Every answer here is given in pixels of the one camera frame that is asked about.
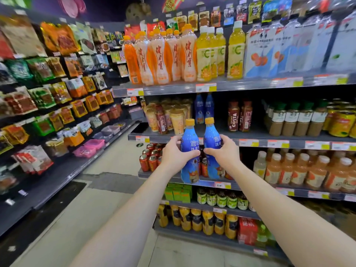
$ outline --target shelf price tag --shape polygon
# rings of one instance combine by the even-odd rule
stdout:
[[[322,74],[314,76],[314,85],[339,85],[346,84],[349,80],[348,74]]]
[[[215,182],[215,188],[231,189],[231,184],[224,182]]]
[[[226,214],[226,210],[225,209],[220,209],[220,208],[213,208],[212,210],[213,212],[219,212],[221,214]]]
[[[149,137],[147,137],[147,136],[136,136],[136,141],[148,142],[149,143]]]
[[[267,141],[268,148],[289,148],[289,141],[278,141],[274,139],[269,139]]]
[[[356,142],[332,142],[333,151],[356,151]]]
[[[305,141],[305,149],[330,150],[330,142],[328,142],[328,141]]]
[[[257,255],[268,257],[268,252],[267,252],[267,251],[254,248],[254,249],[253,249],[253,252],[254,252],[255,254],[257,254]]]
[[[294,197],[294,189],[276,187],[276,190],[283,195]]]
[[[313,199],[330,199],[330,193],[321,191],[308,191],[308,197]]]
[[[196,93],[216,92],[216,83],[202,83],[195,85]]]
[[[258,139],[239,139],[238,146],[240,147],[258,147],[260,141]]]
[[[356,195],[345,194],[344,200],[347,202],[356,202]]]
[[[136,88],[136,89],[127,89],[127,96],[143,96],[144,89]]]
[[[271,81],[271,87],[282,88],[282,87],[300,87],[303,86],[303,77],[295,78],[275,78]]]

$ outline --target gray shelf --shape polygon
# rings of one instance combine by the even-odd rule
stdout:
[[[217,209],[223,209],[226,210],[227,214],[231,215],[237,215],[241,217],[247,217],[247,218],[253,218],[257,220],[261,220],[261,218],[257,215],[256,212],[250,211],[250,210],[240,210],[238,208],[236,209],[231,209],[227,206],[225,207],[219,207],[219,206],[210,206],[209,204],[199,204],[198,202],[190,202],[190,203],[184,203],[184,202],[177,202],[175,200],[162,200],[162,203],[165,203],[166,205],[178,205],[179,207],[186,207],[190,209],[198,209],[198,210],[207,210],[207,211],[214,211],[214,208]]]
[[[152,172],[143,172],[142,169],[139,170],[138,176],[141,179],[147,179]],[[170,183],[178,183],[178,184],[184,184],[183,180],[180,177],[180,173],[177,173],[174,175],[171,180],[169,181]],[[210,179],[210,178],[205,178],[203,176],[199,176],[199,181],[196,183],[192,183],[191,185],[198,185],[202,187],[216,187],[215,182],[223,182],[224,185],[231,185],[231,190],[236,190],[236,191],[242,191],[241,188],[238,186],[235,181],[231,181],[228,179]],[[318,190],[314,191],[311,190],[307,187],[291,187],[291,186],[282,186],[278,185],[275,187],[278,192],[291,196],[291,197],[309,197],[309,198],[320,198],[320,199],[326,199],[326,200],[345,200],[349,202],[356,202],[356,194],[346,194],[346,193],[331,193],[327,192],[324,190]]]
[[[316,85],[334,85],[331,84],[332,80],[329,82],[316,81],[314,76],[319,74],[325,74],[325,71],[306,73],[285,73],[276,76],[276,78],[303,78],[303,85],[300,87],[310,87]],[[332,74],[348,74],[349,80],[347,84],[356,83],[356,77],[352,73],[338,72]],[[237,90],[258,90],[258,89],[274,89],[274,88],[294,88],[293,82],[288,80],[273,80],[266,78],[253,78],[253,79],[242,79],[242,80],[228,80],[226,76],[219,76],[214,80],[205,82],[204,84],[216,83],[216,91],[237,91]],[[114,97],[127,97],[128,89],[140,89],[143,90],[144,95],[169,95],[169,94],[188,94],[196,93],[196,85],[202,84],[201,82],[188,83],[184,81],[174,81],[167,85],[154,85],[146,86],[144,84],[132,84],[131,82],[121,84],[119,86],[113,86]]]
[[[122,131],[116,134],[109,141],[109,144],[106,144],[93,157],[87,159],[71,155],[64,163],[54,164],[46,170],[37,182],[26,189],[26,196],[23,197],[19,194],[17,198],[12,199],[15,202],[12,206],[0,202],[0,236],[31,210],[40,208],[51,199],[60,189],[102,155],[105,148],[135,124],[136,120],[126,120],[125,123],[126,126]]]
[[[286,262],[290,262],[288,257],[280,248],[260,248],[245,244],[238,243],[237,240],[231,240],[227,238],[225,235],[219,235],[213,233],[212,235],[206,235],[203,231],[184,231],[181,227],[175,226],[171,221],[165,228],[161,228],[159,226],[158,219],[156,218],[154,221],[153,229],[161,234],[176,237],[176,238],[184,238],[193,242],[200,242],[202,244],[208,244],[217,246],[219,248],[225,247],[228,249],[232,249],[238,252],[247,252],[253,253],[256,255],[261,255],[262,253],[267,253],[267,256],[270,258],[277,258]]]
[[[306,141],[318,141],[318,142],[324,142],[324,144],[329,145],[330,149],[335,149],[336,146],[332,146],[332,142],[338,143],[338,142],[346,142],[346,143],[354,143],[356,144],[356,139],[354,138],[339,138],[339,137],[334,137],[329,134],[327,134],[325,131],[322,131],[320,136],[318,137],[310,137],[310,136],[303,136],[303,137],[297,137],[297,136],[271,136],[267,129],[263,126],[263,124],[258,123],[258,122],[253,122],[251,125],[251,129],[249,132],[230,132],[228,131],[227,127],[227,122],[223,122],[220,120],[217,120],[215,123],[215,127],[217,131],[220,134],[224,134],[228,136],[229,138],[233,139],[237,145],[239,144],[239,139],[258,139],[259,140],[259,146],[258,147],[268,147],[268,140],[279,140],[279,141],[284,141],[288,140],[289,141],[289,148],[291,149],[320,149],[320,148],[311,148],[305,146]],[[195,125],[194,126],[195,131],[198,135],[198,137],[204,137],[205,133],[205,125]],[[136,136],[145,136],[149,137],[150,142],[154,143],[168,143],[171,140],[171,137],[174,136],[173,131],[169,131],[168,134],[161,135],[158,132],[152,132],[152,130],[148,127],[143,133],[135,133],[135,131],[132,131],[128,135],[129,140],[136,140]]]

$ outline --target red can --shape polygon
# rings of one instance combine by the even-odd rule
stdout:
[[[159,151],[158,151],[158,150],[153,150],[153,151],[151,152],[151,156],[159,157]]]
[[[149,157],[149,169],[153,172],[158,167],[157,157],[150,156]]]
[[[154,145],[152,143],[149,143],[149,144],[147,144],[146,148],[149,149],[150,151],[153,151]]]
[[[225,178],[228,179],[228,180],[234,180],[233,177],[231,177],[227,171],[225,171]]]
[[[209,177],[209,175],[207,174],[207,158],[206,157],[204,157],[202,159],[202,176]]]
[[[147,156],[150,156],[150,155],[151,155],[151,150],[150,150],[150,149],[144,149],[144,150],[142,151],[142,154],[145,154],[145,155],[147,155]]]
[[[156,150],[162,151],[162,149],[163,149],[163,145],[158,143],[158,144],[156,145]]]
[[[140,156],[141,169],[144,172],[149,171],[149,157],[145,154]]]

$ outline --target red package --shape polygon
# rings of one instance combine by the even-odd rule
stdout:
[[[141,31],[140,26],[131,26],[131,27],[126,27],[125,26],[125,35],[129,35],[131,39],[135,39],[135,36]]]
[[[2,31],[0,31],[0,57],[3,59],[14,59],[14,52]]]
[[[240,217],[240,229],[238,231],[238,243],[255,245],[258,226],[254,219]]]
[[[149,32],[152,32],[154,29],[159,28],[159,30],[165,31],[166,30],[166,26],[164,25],[163,21],[159,21],[159,22],[155,22],[155,23],[148,23],[147,24],[147,33],[149,34]]]

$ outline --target blue bottle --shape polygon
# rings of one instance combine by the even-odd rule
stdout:
[[[180,150],[182,152],[199,150],[199,138],[194,130],[194,119],[186,119],[185,124],[187,127],[180,140]],[[192,158],[185,164],[180,171],[180,177],[185,184],[193,184],[199,181],[199,156]]]
[[[195,122],[199,125],[204,123],[204,116],[205,116],[205,110],[204,110],[204,100],[202,99],[201,94],[197,94],[197,97],[194,102],[195,106]]]
[[[204,134],[204,148],[221,148],[221,138],[214,126],[214,118],[205,119],[207,128]],[[225,170],[218,164],[215,157],[207,155],[207,174],[209,178],[220,179],[225,177]]]
[[[214,117],[214,100],[211,93],[208,93],[205,101],[205,118]]]

